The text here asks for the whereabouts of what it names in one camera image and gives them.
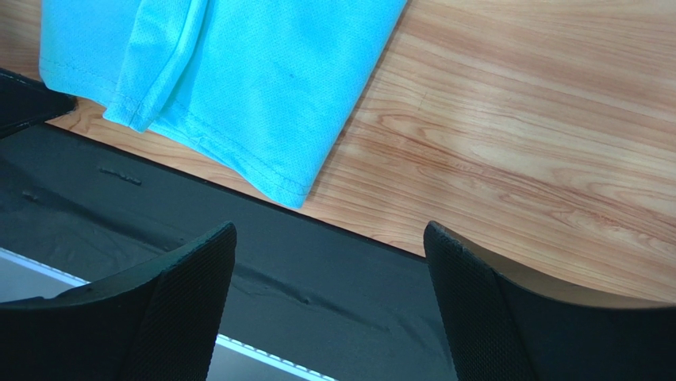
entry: light blue shirt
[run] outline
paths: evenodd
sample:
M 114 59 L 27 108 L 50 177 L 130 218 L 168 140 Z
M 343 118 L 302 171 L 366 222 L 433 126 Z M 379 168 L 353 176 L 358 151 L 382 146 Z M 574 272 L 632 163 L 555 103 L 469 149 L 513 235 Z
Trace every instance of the light blue shirt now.
M 300 207 L 405 0 L 44 0 L 40 75 Z

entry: wooden table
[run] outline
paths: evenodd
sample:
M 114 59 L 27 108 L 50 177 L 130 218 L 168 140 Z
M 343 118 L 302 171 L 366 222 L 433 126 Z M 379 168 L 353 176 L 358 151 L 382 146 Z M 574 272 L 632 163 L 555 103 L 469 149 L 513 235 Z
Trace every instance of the wooden table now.
M 0 67 L 39 78 L 38 0 Z M 54 120 L 263 196 L 85 99 Z M 423 255 L 435 219 L 530 267 L 676 302 L 676 2 L 412 0 L 300 213 Z

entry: wrinkled fabric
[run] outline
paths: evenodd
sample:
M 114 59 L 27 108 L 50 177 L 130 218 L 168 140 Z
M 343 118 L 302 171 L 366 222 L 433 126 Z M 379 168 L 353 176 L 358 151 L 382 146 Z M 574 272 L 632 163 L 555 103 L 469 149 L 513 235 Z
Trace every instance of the wrinkled fabric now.
M 405 0 L 44 0 L 40 75 L 300 207 Z

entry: stitching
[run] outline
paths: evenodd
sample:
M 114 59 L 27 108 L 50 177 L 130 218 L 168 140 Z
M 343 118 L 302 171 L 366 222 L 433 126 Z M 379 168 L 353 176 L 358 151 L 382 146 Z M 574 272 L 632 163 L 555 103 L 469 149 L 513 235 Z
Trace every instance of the stitching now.
M 181 102 L 179 102 L 179 101 L 174 101 L 174 104 L 177 105 L 180 109 L 182 109 L 186 114 L 188 114 L 188 115 L 191 116 L 193 119 L 195 119 L 197 122 L 199 122 L 199 123 L 201 123 L 201 124 L 203 124 L 203 125 L 205 125 L 205 126 L 207 126 L 207 127 L 210 127 L 211 129 L 215 129 L 215 127 L 214 127 L 213 125 L 211 125 L 210 123 L 207 123 L 206 121 L 202 120 L 202 119 L 201 119 L 200 117 L 198 117 L 197 115 L 191 113 L 191 112 L 187 109 L 187 107 L 184 106 Z M 225 137 L 225 136 L 223 136 L 223 137 L 224 137 L 225 139 L 227 139 L 228 141 L 230 141 L 231 143 L 233 143 L 234 145 L 236 145 L 237 147 L 239 147 L 240 149 L 242 149 L 243 151 L 246 151 L 247 153 L 249 153 L 249 154 L 251 155 L 251 152 L 249 152 L 249 150 L 247 150 L 247 149 L 246 149 L 243 145 L 241 145 L 240 143 L 234 141 L 233 139 L 230 139 L 229 137 Z M 252 155 L 252 158 L 256 159 L 260 164 L 262 164 L 262 165 L 268 167 L 267 164 L 265 164 L 265 163 L 264 163 L 260 158 L 258 158 L 257 156 Z M 277 171 L 275 171 L 275 170 L 272 169 L 272 168 L 270 168 L 270 170 L 271 170 L 272 172 L 274 172 L 276 175 L 278 175 L 279 177 L 285 179 L 286 181 L 288 181 L 288 182 L 290 182 L 290 183 L 292 183 L 292 184 L 295 184 L 295 185 L 298 185 L 299 187 L 304 187 L 304 188 L 305 188 L 305 187 L 308 187 L 308 186 L 306 186 L 306 185 L 297 183 L 296 181 L 294 181 L 294 180 L 292 180 L 292 179 L 288 179 L 287 177 L 285 177 L 284 175 L 278 173 Z
M 58 74 L 58 73 L 54 72 L 53 70 L 50 70 L 50 69 L 48 69 L 48 68 L 46 68 L 46 67 L 44 67 L 44 66 L 40 66 L 40 70 L 44 70 L 44 71 L 50 72 L 50 73 L 52 73 L 52 74 Z M 101 89 L 101 90 L 103 90 L 103 91 L 105 91 L 105 92 L 107 92 L 107 93 L 109 93 L 109 94 L 113 94 L 113 95 L 119 94 L 119 93 L 117 93 L 117 92 L 114 91 L 114 90 L 111 90 L 111 89 L 109 89 L 109 88 L 107 88 L 107 87 L 103 87 L 103 86 L 101 86 L 101 85 L 99 85 L 99 84 L 97 84 L 97 83 L 93 83 L 93 82 L 91 82 L 91 81 L 89 81 L 89 80 L 87 80 L 87 79 L 79 79 L 79 81 L 82 82 L 82 83 L 90 84 L 90 85 L 93 86 L 93 87 L 97 87 L 98 89 Z M 121 108 L 123 108 L 123 109 L 129 111 L 130 113 L 133 113 L 133 112 L 134 112 L 134 110 L 131 110 L 130 108 L 128 108 L 127 106 L 125 106 L 125 105 L 123 105 L 123 104 L 121 104 L 121 103 L 118 104 L 118 105 L 119 105 Z
M 204 121 L 201 120 L 199 117 L 197 117 L 197 116 L 195 116 L 194 114 L 192 114 L 190 111 L 185 110 L 185 106 L 184 106 L 184 105 L 181 105 L 180 103 L 178 103 L 178 102 L 176 102 L 176 101 L 175 101 L 175 104 L 176 104 L 177 106 L 179 106 L 179 108 L 182 108 L 182 109 L 184 110 L 184 112 L 187 114 L 188 117 L 191 117 L 191 118 L 195 119 L 198 123 L 202 123 L 203 125 L 206 125 L 206 126 L 210 127 L 211 129 L 213 129 L 213 126 L 212 126 L 211 124 L 204 122 Z M 251 158 L 256 159 L 261 165 L 263 165 L 265 168 L 267 168 L 270 172 L 272 172 L 272 173 L 276 174 L 277 176 L 279 176 L 280 179 L 285 180 L 285 181 L 287 181 L 287 182 L 289 182 L 289 183 L 292 183 L 292 184 L 294 184 L 294 185 L 296 185 L 296 186 L 298 186 L 298 187 L 301 187 L 301 188 L 310 188 L 310 187 L 311 187 L 311 186 L 306 186 L 306 185 L 302 185 L 302 184 L 300 184 L 300 183 L 297 183 L 297 182 L 293 181 L 292 179 L 288 179 L 288 178 L 285 177 L 284 175 L 282 175 L 282 174 L 280 174 L 279 172 L 277 172 L 276 170 L 272 169 L 269 165 L 265 164 L 265 162 L 263 162 L 263 161 L 262 161 L 260 158 L 258 158 L 257 156 L 253 155 L 253 154 L 251 153 L 251 151 L 249 151 L 248 149 L 246 149 L 245 147 L 243 147 L 241 144 L 239 144 L 239 143 L 237 143 L 236 141 L 230 139 L 229 137 L 224 137 L 224 138 L 225 138 L 227 141 L 229 141 L 230 143 L 232 143 L 232 144 L 234 144 L 234 145 L 240 147 L 240 148 L 242 149 L 242 151 L 244 151 L 244 152 L 246 152 L 247 154 L 249 154 L 249 155 L 251 156 Z M 202 147 L 202 149 L 205 149 L 204 146 L 202 146 L 201 144 L 199 144 L 198 141 L 196 141 L 196 140 L 201 140 L 202 137 L 199 137 L 199 138 L 197 138 L 197 139 L 195 139 L 195 138 L 193 138 L 193 137 L 188 137 L 188 139 L 190 139 L 190 140 L 192 140 L 193 142 L 197 143 L 197 145 L 199 145 L 200 147 Z M 220 145 L 220 144 L 216 143 L 216 141 L 214 141 L 214 140 L 212 140 L 212 139 L 210 139 L 210 138 L 208 138 L 208 137 L 207 137 L 206 139 L 212 141 L 214 144 Z M 252 164 L 249 162 L 249 160 L 247 160 L 245 157 L 240 156 L 237 152 L 234 152 L 234 151 L 230 151 L 230 154 L 231 154 L 231 155 L 234 155 L 238 160 L 244 162 L 244 164 L 246 164 L 247 167 L 249 167 L 249 168 L 251 168 L 252 170 L 256 171 L 259 175 L 261 175 L 262 177 L 264 177 L 265 180 L 270 181 L 270 182 L 271 182 L 272 184 L 274 184 L 276 187 L 278 187 L 278 188 L 284 190 L 285 192 L 290 193 L 290 194 L 294 194 L 294 195 L 297 195 L 297 196 L 304 196 L 304 195 L 307 195 L 307 194 L 308 194 L 307 191 L 302 192 L 302 193 L 297 193 L 297 192 L 294 192 L 294 191 L 291 191 L 291 190 L 286 189 L 284 186 L 282 186 L 281 184 L 279 184 L 278 181 L 277 181 L 276 179 L 271 179 L 271 178 L 268 177 L 265 173 L 261 172 L 261 170 L 259 170 L 258 168 L 256 168 L 255 165 L 252 165 Z
M 101 77 L 100 75 L 97 75 L 97 74 L 95 74 L 95 73 L 91 73 L 91 72 L 89 72 L 89 71 L 85 71 L 85 70 L 79 69 L 79 68 L 77 68 L 77 67 L 72 67 L 72 66 L 68 66 L 68 65 L 62 65 L 62 64 L 59 64 L 59 63 L 57 63 L 57 62 L 55 62 L 55 61 L 47 60 L 47 59 L 45 59 L 45 58 L 42 57 L 42 56 L 40 57 L 40 59 L 41 59 L 41 60 L 44 60 L 44 61 L 46 61 L 46 62 L 49 62 L 49 63 L 51 63 L 51 64 L 54 64 L 54 65 L 57 66 L 57 67 L 70 68 L 70 69 L 75 70 L 75 71 L 79 71 L 79 72 L 86 73 L 86 74 L 92 75 L 92 76 L 97 77 L 97 78 L 100 78 L 100 79 L 104 79 L 106 82 L 114 83 L 114 82 L 111 81 L 110 79 Z M 58 73 L 56 73 L 56 72 L 54 72 L 54 71 L 52 71 L 52 70 L 50 70 L 50 69 L 48 69 L 48 68 L 46 68 L 46 67 L 44 67 L 44 66 L 40 66 L 40 69 L 45 70 L 45 71 L 48 71 L 48 72 L 51 72 L 51 73 L 54 73 L 54 74 L 58 74 Z M 126 98 L 126 99 L 128 99 L 128 100 L 133 101 L 133 102 L 139 102 L 139 101 L 137 101 L 137 100 L 134 99 L 134 98 L 128 97 L 128 96 L 126 96 L 126 95 L 124 95 L 124 94 L 120 94 L 117 90 L 111 90 L 111 89 L 108 89 L 108 88 L 106 88 L 106 87 L 101 86 L 100 84 L 92 83 L 92 82 L 86 81 L 86 80 L 82 80 L 82 82 L 88 83 L 88 84 L 90 84 L 90 85 L 92 85 L 92 86 L 94 86 L 94 87 L 97 87 L 98 89 L 102 89 L 102 90 L 108 91 L 108 92 L 111 93 L 111 94 L 120 95 L 122 98 Z M 213 125 L 211 125 L 210 123 L 207 123 L 207 122 L 203 121 L 200 117 L 198 117 L 197 115 L 191 113 L 191 112 L 187 109 L 187 107 L 184 106 L 182 103 L 180 103 L 180 102 L 178 102 L 178 101 L 174 101 L 174 104 L 177 105 L 177 106 L 179 106 L 179 108 L 181 108 L 182 111 L 183 111 L 185 114 L 187 114 L 188 116 L 192 117 L 192 118 L 195 119 L 197 122 L 199 122 L 199 123 L 201 123 L 201 124 L 203 124 L 203 125 L 206 125 L 207 127 L 210 127 L 211 129 L 215 129 L 215 128 L 213 127 Z M 125 105 L 119 104 L 119 106 L 122 107 L 123 109 L 125 109 L 125 110 L 131 112 L 131 113 L 135 113 L 134 110 L 131 110 L 130 108 L 126 107 Z M 197 146 L 199 146 L 199 147 L 201 147 L 202 149 L 204 149 L 204 147 L 203 147 L 201 144 L 199 144 L 198 141 L 196 141 L 196 140 L 200 140 L 201 137 L 198 137 L 197 139 L 195 139 L 195 137 L 190 137 L 190 136 L 187 136 L 187 135 L 186 135 L 186 137 L 187 137 L 188 139 L 192 140 L 194 143 L 196 143 Z M 292 179 L 289 179 L 289 178 L 285 177 L 285 175 L 280 174 L 280 173 L 277 172 L 275 169 L 273 169 L 273 168 L 270 167 L 269 165 L 265 164 L 265 162 L 263 162 L 258 156 L 253 155 L 253 154 L 251 153 L 251 151 L 249 151 L 248 149 L 246 149 L 246 148 L 245 148 L 244 146 L 242 146 L 241 144 L 237 143 L 236 141 L 234 141 L 233 139 L 231 139 L 231 138 L 229 138 L 229 137 L 224 137 L 224 138 L 225 138 L 227 141 L 229 141 L 230 143 L 232 143 L 232 144 L 236 145 L 237 147 L 239 147 L 240 149 L 242 149 L 242 151 L 244 151 L 244 152 L 246 152 L 248 155 L 250 155 L 251 158 L 255 159 L 257 162 L 259 162 L 259 163 L 262 164 L 265 168 L 267 168 L 268 171 L 270 171 L 270 172 L 276 174 L 277 176 L 279 176 L 280 179 L 285 180 L 285 181 L 287 181 L 287 182 L 289 182 L 289 183 L 292 183 L 292 184 L 294 184 L 294 185 L 296 185 L 296 186 L 299 186 L 299 187 L 302 187 L 302 188 L 310 188 L 310 187 L 311 187 L 311 185 L 303 185 L 303 184 L 300 184 L 300 183 L 298 183 L 298 182 L 296 182 L 296 181 L 294 181 L 294 180 L 292 180 Z M 251 164 L 248 160 L 246 160 L 244 157 L 238 155 L 236 152 L 230 152 L 230 153 L 231 153 L 232 155 L 234 155 L 238 160 L 244 162 L 244 163 L 246 164 L 247 167 L 251 168 L 253 171 L 255 171 L 256 173 L 258 173 L 259 175 L 261 175 L 262 177 L 264 177 L 266 180 L 271 181 L 271 183 L 272 183 L 273 185 L 275 185 L 276 187 L 278 187 L 278 188 L 280 188 L 281 190 L 285 191 L 286 193 L 293 194 L 293 195 L 297 195 L 297 196 L 305 196 L 305 195 L 308 194 L 308 192 L 296 193 L 296 192 L 294 192 L 294 191 L 291 191 L 291 190 L 286 189 L 286 188 L 283 187 L 281 184 L 279 184 L 278 181 L 275 181 L 275 180 L 273 180 L 273 179 L 270 179 L 268 176 L 266 176 L 261 170 L 259 170 L 259 169 L 256 168 L 254 165 L 252 165 L 252 164 Z
M 150 93 L 150 90 L 153 87 L 156 86 L 156 84 L 159 81 L 159 78 L 162 76 L 162 74 L 166 70 L 171 70 L 170 64 L 172 63 L 172 61 L 176 61 L 176 59 L 175 59 L 176 51 L 179 48 L 179 44 L 181 42 L 182 37 L 184 37 L 187 34 L 186 26 L 188 25 L 188 17 L 190 16 L 190 11 L 193 10 L 193 12 L 194 12 L 194 9 L 191 9 L 191 8 L 193 8 L 193 6 L 195 6 L 195 1 L 190 1 L 190 4 L 188 5 L 188 9 L 186 10 L 186 16 L 183 19 L 183 25 L 181 26 L 181 33 L 179 33 L 179 37 L 176 39 L 176 43 L 174 44 L 174 47 L 171 50 L 171 54 L 169 55 L 169 58 L 167 59 L 167 61 L 162 66 L 162 69 L 158 72 L 155 79 L 152 81 L 151 85 L 146 89 L 145 94 L 143 95 L 143 97 L 141 97 L 141 101 L 136 104 L 136 110 L 133 112 L 132 118 L 129 121 L 130 125 L 133 125 L 134 121 L 137 119 L 136 117 L 140 116 L 139 115 L 139 109 L 141 108 L 141 106 L 143 104 L 145 104 L 145 99 L 148 97 L 148 93 Z

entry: table surface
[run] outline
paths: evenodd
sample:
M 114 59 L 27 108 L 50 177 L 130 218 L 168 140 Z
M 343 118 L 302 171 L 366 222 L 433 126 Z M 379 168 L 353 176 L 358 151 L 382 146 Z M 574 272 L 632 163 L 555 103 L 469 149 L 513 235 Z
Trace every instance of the table surface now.
M 39 0 L 0 67 L 39 78 Z M 86 99 L 59 127 L 264 198 Z M 676 2 L 412 0 L 300 213 L 423 255 L 437 220 L 560 279 L 676 302 Z

